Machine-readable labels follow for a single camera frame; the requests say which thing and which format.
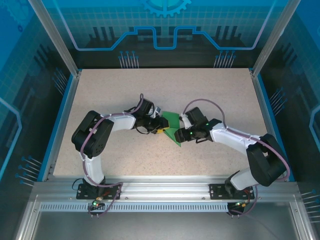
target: enclosure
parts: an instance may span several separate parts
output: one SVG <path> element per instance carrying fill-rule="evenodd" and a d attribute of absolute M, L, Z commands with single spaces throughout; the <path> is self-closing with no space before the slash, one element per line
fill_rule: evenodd
<path fill-rule="evenodd" d="M 319 9 L 312 0 L 0 0 L 1 239 L 318 239 Z M 231 219 L 230 201 L 212 200 L 208 186 L 247 168 L 245 156 L 119 131 L 101 159 L 121 195 L 91 219 L 91 200 L 72 189 L 84 176 L 72 134 L 90 110 L 122 112 L 140 93 L 179 114 L 193 99 L 217 102 L 229 126 L 276 138 L 290 178 L 259 185 L 255 209 Z"/>

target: glass wall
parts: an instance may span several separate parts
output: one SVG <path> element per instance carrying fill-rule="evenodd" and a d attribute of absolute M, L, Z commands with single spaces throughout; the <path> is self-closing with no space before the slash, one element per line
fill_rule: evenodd
<path fill-rule="evenodd" d="M 320 191 L 319 9 L 319 1 L 301 0 L 261 71 L 302 193 Z"/>
<path fill-rule="evenodd" d="M 13 239 L 19 227 L 69 77 L 70 72 L 28 1 L 0 0 L 2 240 Z"/>
<path fill-rule="evenodd" d="M 287 1 L 43 2 L 79 68 L 249 68 Z"/>

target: yellow object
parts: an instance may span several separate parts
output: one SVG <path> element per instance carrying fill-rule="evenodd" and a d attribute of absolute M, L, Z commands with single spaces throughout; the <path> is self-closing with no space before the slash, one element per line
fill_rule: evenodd
<path fill-rule="evenodd" d="M 162 128 L 162 129 L 158 129 L 158 131 L 156 131 L 156 134 L 162 134 L 165 132 L 165 129 L 169 129 L 169 128 L 170 128 L 170 126 Z"/>

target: metal extrusion bar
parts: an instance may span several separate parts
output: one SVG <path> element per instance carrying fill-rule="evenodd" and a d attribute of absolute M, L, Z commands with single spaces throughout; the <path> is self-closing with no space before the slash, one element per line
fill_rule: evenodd
<path fill-rule="evenodd" d="M 43 202 L 91 202 L 77 200 L 76 192 L 71 185 L 74 179 L 60 179 L 59 181 L 35 182 L 30 195 L 30 201 L 37 199 Z M 117 203 L 127 202 L 186 202 L 186 203 L 230 203 L 239 200 L 210 200 L 209 184 L 223 184 L 225 178 L 203 177 L 198 180 L 192 178 L 158 177 L 144 179 L 110 178 L 107 183 L 124 182 L 120 200 Z M 296 201 L 299 195 L 296 182 L 275 182 L 269 187 L 258 186 L 258 202 L 291 202 Z"/>
<path fill-rule="evenodd" d="M 285 30 L 292 15 L 295 13 L 299 3 L 300 3 L 300 0 L 289 0 L 286 6 L 284 7 L 282 14 L 280 15 L 278 21 L 276 22 L 268 40 L 266 41 L 258 59 L 256 60 L 252 68 L 254 76 L 257 76 L 260 73 L 262 67 L 266 63 L 272 50 L 277 44 L 279 38 L 281 37 L 283 31 Z"/>
<path fill-rule="evenodd" d="M 300 239 L 316 240 L 317 238 L 311 226 L 304 203 L 301 201 L 291 201 L 290 207 Z"/>
<path fill-rule="evenodd" d="M 45 31 L 48 33 L 51 41 L 53 42 L 55 48 L 59 52 L 62 60 L 66 64 L 70 73 L 76 77 L 78 75 L 78 68 L 76 63 L 74 62 L 71 54 L 69 53 L 62 37 L 59 34 L 58 29 L 56 28 L 53 20 L 51 19 L 45 5 L 41 0 L 28 0 L 30 5 L 32 6 L 35 14 L 39 18 L 42 23 Z"/>
<path fill-rule="evenodd" d="M 32 236 L 36 228 L 39 212 L 40 212 L 39 211 L 40 206 L 41 206 L 40 202 L 37 202 L 37 201 L 28 202 L 21 220 L 20 227 L 15 237 L 15 240 L 32 239 Z"/>
<path fill-rule="evenodd" d="M 62 139 L 63 139 L 63 135 L 67 126 L 67 122 L 68 122 L 68 117 L 71 111 L 71 107 L 72 107 L 72 103 L 74 101 L 74 97 L 76 95 L 76 90 L 77 90 L 77 86 L 79 83 L 79 78 L 80 78 L 80 74 L 78 75 L 78 77 L 73 77 L 72 82 L 70 83 L 70 88 L 67 90 L 67 97 L 65 100 L 65 105 L 61 114 L 61 119 L 60 122 L 58 124 L 57 130 L 56 130 L 56 135 L 54 137 L 53 140 L 53 144 L 52 144 L 52 148 L 49 152 L 49 156 L 48 156 L 48 161 L 46 165 L 41 166 L 41 169 L 44 169 L 44 174 L 42 174 L 38 179 L 38 181 L 45 181 L 47 179 L 50 167 L 52 164 L 54 164 L 54 161 L 57 160 L 58 158 L 58 154 L 59 154 L 59 149 L 62 143 Z"/>
<path fill-rule="evenodd" d="M 259 84 L 258 76 L 252 77 L 252 82 L 253 82 L 253 87 L 255 89 L 256 96 L 257 96 L 257 99 L 258 99 L 258 102 L 259 102 L 259 105 L 261 108 L 261 113 L 262 113 L 262 117 L 263 117 L 263 120 L 265 123 L 266 131 L 269 134 L 272 134 L 273 136 L 277 136 L 275 129 L 273 127 L 269 112 L 268 112 L 267 103 L 264 98 L 261 85 Z"/>

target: blue frame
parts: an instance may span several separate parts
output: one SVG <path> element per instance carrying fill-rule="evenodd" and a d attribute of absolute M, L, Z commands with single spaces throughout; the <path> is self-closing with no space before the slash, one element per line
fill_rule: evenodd
<path fill-rule="evenodd" d="M 21 116 L 20 116 L 20 113 L 17 109 L 15 109 L 13 106 L 11 106 L 9 103 L 7 103 L 2 97 L 0 97 L 0 103 L 3 104 L 4 106 L 6 106 L 10 112 L 12 112 L 13 114 L 15 114 L 16 116 L 16 120 L 18 122 L 18 129 L 14 135 L 14 138 L 12 140 L 12 143 L 11 143 L 11 146 L 9 148 L 9 151 L 8 153 L 6 154 L 6 157 L 4 159 L 4 162 L 1 166 L 1 169 L 0 169 L 0 182 L 1 182 L 1 179 L 5 173 L 5 170 L 6 170 L 6 167 L 8 165 L 8 162 L 10 160 L 10 157 L 12 155 L 12 152 L 14 151 L 14 148 L 16 146 L 16 143 L 18 141 L 18 138 L 19 138 L 19 135 L 21 133 L 21 130 L 22 130 L 22 122 L 21 122 Z"/>
<path fill-rule="evenodd" d="M 45 151 L 43 162 L 42 162 L 42 165 L 41 165 L 41 168 L 40 168 L 40 172 L 39 172 L 39 175 L 38 175 L 38 178 L 37 178 L 38 182 L 42 182 L 42 179 L 43 179 L 43 177 L 45 175 L 46 167 L 47 167 L 48 162 L 49 162 L 50 152 L 52 150 L 52 147 L 53 147 L 56 135 L 57 135 L 58 126 L 60 124 L 62 113 L 63 113 L 63 111 L 65 109 L 66 101 L 67 101 L 67 98 L 68 98 L 68 95 L 69 95 L 69 91 L 70 91 L 70 87 L 71 87 L 71 84 L 72 84 L 73 80 L 74 80 L 74 76 L 71 74 L 70 77 L 69 77 L 68 83 L 66 85 L 65 91 L 64 91 L 64 95 L 63 95 L 63 98 L 62 98 L 62 101 L 61 101 L 61 105 L 60 105 L 58 114 L 57 114 L 56 119 L 55 119 L 55 123 L 54 123 L 53 129 L 52 129 L 51 137 L 50 137 L 50 140 L 49 140 L 49 143 L 48 143 L 48 147 L 46 148 L 46 151 Z"/>
<path fill-rule="evenodd" d="M 275 132 L 275 138 L 278 141 L 278 143 L 279 143 L 282 151 L 284 152 L 286 158 L 288 158 L 286 150 L 285 150 L 284 143 L 282 142 L 282 138 L 280 136 L 280 132 L 279 132 L 279 128 L 278 128 L 278 125 L 277 125 L 277 122 L 276 122 L 276 118 L 275 118 L 274 113 L 272 112 L 271 104 L 270 104 L 270 101 L 269 101 L 269 98 L 268 98 L 268 95 L 267 95 L 267 91 L 266 91 L 264 82 L 262 81 L 262 77 L 261 77 L 260 73 L 258 74 L 257 78 L 258 78 L 259 85 L 261 87 L 261 91 L 262 91 L 262 94 L 263 94 L 263 98 L 264 98 L 264 101 L 265 101 L 265 104 L 266 104 L 266 108 L 267 108 L 268 114 L 269 114 L 270 119 L 271 119 L 271 124 L 272 124 L 273 130 Z M 295 178 L 294 178 L 292 170 L 291 170 L 291 175 L 289 176 L 289 181 L 290 182 L 294 182 L 295 181 Z"/>

